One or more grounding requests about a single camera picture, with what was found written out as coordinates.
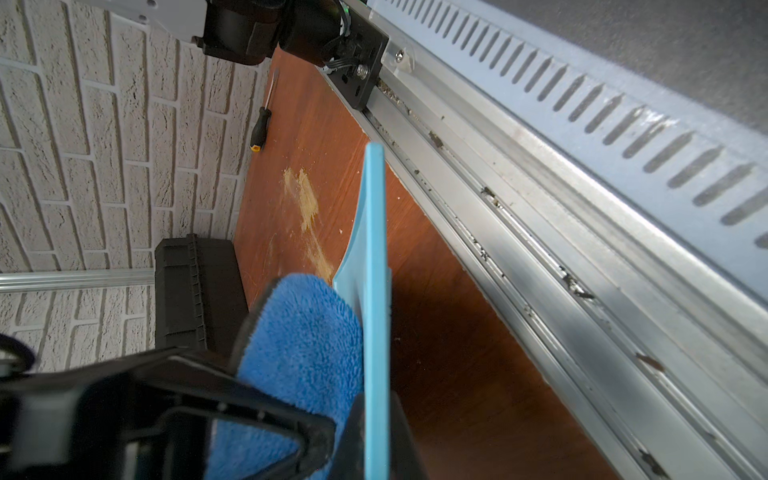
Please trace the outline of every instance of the metal profile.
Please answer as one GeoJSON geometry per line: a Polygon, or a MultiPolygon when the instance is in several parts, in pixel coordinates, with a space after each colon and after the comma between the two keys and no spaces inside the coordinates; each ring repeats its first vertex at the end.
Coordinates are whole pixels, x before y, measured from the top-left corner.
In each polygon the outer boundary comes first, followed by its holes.
{"type": "Polygon", "coordinates": [[[0,273],[0,293],[79,290],[130,285],[154,285],[154,269],[0,273]]]}
{"type": "Polygon", "coordinates": [[[392,41],[353,116],[617,472],[768,478],[764,305],[369,17],[392,41]]]}
{"type": "Polygon", "coordinates": [[[768,137],[478,0],[371,5],[768,302],[768,137]]]}

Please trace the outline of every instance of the brick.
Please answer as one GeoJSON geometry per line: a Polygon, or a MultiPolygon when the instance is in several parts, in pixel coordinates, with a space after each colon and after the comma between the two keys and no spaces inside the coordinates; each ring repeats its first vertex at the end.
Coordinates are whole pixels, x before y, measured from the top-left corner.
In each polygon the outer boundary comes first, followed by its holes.
{"type": "Polygon", "coordinates": [[[0,2],[0,57],[32,63],[22,0],[0,2]]]}
{"type": "Polygon", "coordinates": [[[182,46],[180,70],[176,162],[180,167],[197,168],[197,147],[205,85],[203,52],[197,47],[182,46]]]}
{"type": "Polygon", "coordinates": [[[125,302],[125,314],[128,316],[147,315],[147,292],[149,287],[146,285],[131,285],[125,288],[127,297],[125,302]]]}
{"type": "Polygon", "coordinates": [[[252,114],[250,119],[253,123],[256,123],[259,107],[262,107],[264,101],[266,101],[266,89],[268,87],[267,82],[270,79],[271,64],[272,59],[268,58],[256,67],[256,84],[253,86],[253,107],[251,108],[252,114]]]}
{"type": "Polygon", "coordinates": [[[101,319],[101,344],[98,361],[103,362],[123,355],[123,308],[125,288],[107,288],[104,291],[104,317],[101,319]]]}
{"type": "Polygon", "coordinates": [[[74,313],[76,292],[54,292],[53,296],[53,307],[40,352],[40,372],[60,372],[67,368],[69,359],[70,322],[74,313]]]}
{"type": "Polygon", "coordinates": [[[230,226],[230,214],[232,213],[232,199],[235,195],[237,180],[233,178],[220,178],[219,190],[216,195],[216,208],[214,208],[214,222],[211,226],[211,238],[227,238],[230,226]]]}
{"type": "Polygon", "coordinates": [[[174,185],[174,237],[192,233],[197,175],[191,172],[176,172],[174,185]]]}
{"type": "Polygon", "coordinates": [[[152,105],[150,149],[152,153],[152,205],[172,207],[174,204],[174,141],[176,109],[152,105]]]}
{"type": "Polygon", "coordinates": [[[85,3],[70,4],[74,46],[78,50],[80,76],[86,80],[112,84],[109,60],[108,14],[85,3]]]}
{"type": "Polygon", "coordinates": [[[210,223],[213,218],[214,216],[212,214],[195,212],[194,227],[192,228],[192,231],[200,237],[210,237],[210,223]]]}
{"type": "Polygon", "coordinates": [[[123,207],[104,207],[110,268],[131,268],[128,259],[127,212],[123,207]]]}
{"type": "Polygon", "coordinates": [[[101,298],[104,294],[103,289],[89,288],[80,290],[78,295],[78,306],[74,311],[76,320],[94,320],[101,318],[101,298]]]}
{"type": "Polygon", "coordinates": [[[154,266],[152,252],[131,252],[131,266],[133,268],[152,268],[154,266]]]}
{"type": "Polygon", "coordinates": [[[53,253],[29,253],[29,266],[33,272],[55,272],[58,270],[53,253]]]}
{"type": "MultiPolygon", "coordinates": [[[[248,125],[248,131],[252,131],[253,127],[256,126],[256,124],[249,124],[248,125]]],[[[243,161],[240,162],[240,175],[243,177],[243,179],[247,178],[248,175],[248,169],[250,168],[250,161],[253,159],[253,152],[250,148],[244,148],[243,149],[243,161]]]]}
{"type": "Polygon", "coordinates": [[[149,248],[149,169],[125,166],[131,248],[149,248]]]}
{"type": "Polygon", "coordinates": [[[0,196],[5,198],[5,208],[24,247],[50,250],[51,241],[20,153],[0,151],[0,196]]]}
{"type": "Polygon", "coordinates": [[[18,243],[16,232],[13,230],[5,207],[0,204],[0,272],[28,272],[29,265],[18,243]]]}
{"type": "Polygon", "coordinates": [[[92,87],[85,87],[85,101],[88,104],[88,123],[91,124],[99,197],[103,202],[122,204],[125,196],[118,143],[118,101],[113,93],[92,87]]]}
{"type": "Polygon", "coordinates": [[[104,270],[109,268],[109,260],[106,253],[88,252],[84,253],[85,268],[87,270],[104,270]]]}
{"type": "Polygon", "coordinates": [[[162,28],[149,33],[149,92],[155,97],[176,100],[176,74],[179,42],[162,28]]]}
{"type": "Polygon", "coordinates": [[[147,319],[125,320],[125,354],[143,352],[147,349],[147,319]]]}
{"type": "Polygon", "coordinates": [[[98,324],[77,325],[72,328],[72,353],[69,368],[96,363],[98,346],[98,324]]]}
{"type": "Polygon", "coordinates": [[[87,154],[88,136],[75,75],[67,5],[51,0],[27,0],[26,7],[48,94],[48,111],[58,132],[59,151],[87,154]]]}
{"type": "Polygon", "coordinates": [[[39,355],[40,343],[43,340],[43,330],[22,330],[14,335],[18,341],[28,346],[35,355],[39,355]]]}
{"type": "Polygon", "coordinates": [[[224,123],[224,119],[216,117],[205,117],[203,123],[203,136],[200,140],[200,148],[203,152],[200,156],[200,178],[197,180],[197,208],[205,210],[214,208],[224,123]]]}
{"type": "Polygon", "coordinates": [[[22,311],[18,316],[19,326],[45,325],[52,297],[52,292],[25,293],[22,300],[22,311]]]}
{"type": "Polygon", "coordinates": [[[147,316],[147,348],[153,349],[155,345],[155,327],[157,325],[157,318],[155,316],[154,309],[154,286],[150,286],[149,292],[147,293],[147,305],[149,307],[149,315],[147,316]]]}
{"type": "Polygon", "coordinates": [[[0,293],[0,333],[8,335],[11,328],[16,326],[22,296],[23,293],[0,293]]]}
{"type": "Polygon", "coordinates": [[[248,116],[253,103],[253,83],[256,72],[252,68],[237,65],[232,80],[230,98],[231,119],[227,122],[224,146],[221,153],[221,173],[237,175],[240,170],[240,157],[246,143],[248,116]]]}
{"type": "Polygon", "coordinates": [[[18,147],[11,119],[8,116],[8,107],[5,105],[5,96],[2,94],[2,88],[0,88],[0,147],[18,147]]]}
{"type": "Polygon", "coordinates": [[[80,253],[78,236],[70,207],[66,205],[43,205],[43,217],[48,225],[58,264],[62,270],[82,270],[83,258],[80,253]]]}
{"type": "Polygon", "coordinates": [[[239,212],[240,205],[243,203],[243,190],[245,189],[245,178],[239,178],[237,180],[237,188],[235,188],[235,198],[232,199],[232,211],[239,212]]]}
{"type": "Polygon", "coordinates": [[[220,58],[208,57],[207,100],[205,108],[226,114],[229,107],[230,86],[234,64],[220,58]]]}
{"type": "Polygon", "coordinates": [[[80,245],[84,250],[103,250],[104,224],[96,197],[94,165],[78,158],[65,158],[63,163],[80,245]]]}
{"type": "Polygon", "coordinates": [[[0,78],[38,199],[67,200],[37,74],[0,67],[0,78]]]}
{"type": "Polygon", "coordinates": [[[117,80],[120,89],[120,124],[123,158],[147,161],[147,49],[144,32],[123,22],[112,22],[115,35],[117,80]]]}
{"type": "Polygon", "coordinates": [[[164,238],[173,238],[174,218],[169,210],[152,209],[152,248],[164,238]]]}
{"type": "Polygon", "coordinates": [[[232,240],[235,237],[237,231],[237,218],[240,216],[240,212],[233,212],[230,219],[230,229],[227,231],[227,239],[232,240]]]}

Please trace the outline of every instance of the screwdriver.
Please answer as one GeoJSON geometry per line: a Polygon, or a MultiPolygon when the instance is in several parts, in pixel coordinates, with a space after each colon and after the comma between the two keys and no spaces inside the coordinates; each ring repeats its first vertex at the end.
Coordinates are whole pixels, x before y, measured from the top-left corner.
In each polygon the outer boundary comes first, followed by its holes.
{"type": "Polygon", "coordinates": [[[259,118],[256,120],[256,125],[253,126],[253,131],[250,132],[250,149],[254,152],[261,151],[262,147],[266,143],[266,130],[270,127],[270,118],[272,117],[272,111],[270,110],[270,99],[272,98],[272,92],[275,89],[277,83],[277,75],[280,73],[278,68],[275,68],[275,72],[272,73],[272,84],[270,85],[270,92],[266,94],[266,103],[263,107],[259,108],[259,118]]]}

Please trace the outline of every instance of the slotted metal panel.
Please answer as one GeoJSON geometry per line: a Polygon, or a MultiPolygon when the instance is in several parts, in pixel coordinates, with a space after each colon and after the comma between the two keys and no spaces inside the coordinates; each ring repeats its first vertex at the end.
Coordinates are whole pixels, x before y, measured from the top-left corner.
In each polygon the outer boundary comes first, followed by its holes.
{"type": "Polygon", "coordinates": [[[375,12],[768,300],[768,139],[474,0],[375,12]]]}

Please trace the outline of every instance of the bolt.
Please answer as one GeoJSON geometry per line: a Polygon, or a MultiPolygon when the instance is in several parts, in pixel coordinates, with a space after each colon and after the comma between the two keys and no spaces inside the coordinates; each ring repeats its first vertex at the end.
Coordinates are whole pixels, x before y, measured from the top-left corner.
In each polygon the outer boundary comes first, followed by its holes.
{"type": "Polygon", "coordinates": [[[368,76],[368,67],[365,65],[357,65],[357,70],[355,70],[355,75],[357,75],[360,78],[365,78],[368,76]]]}

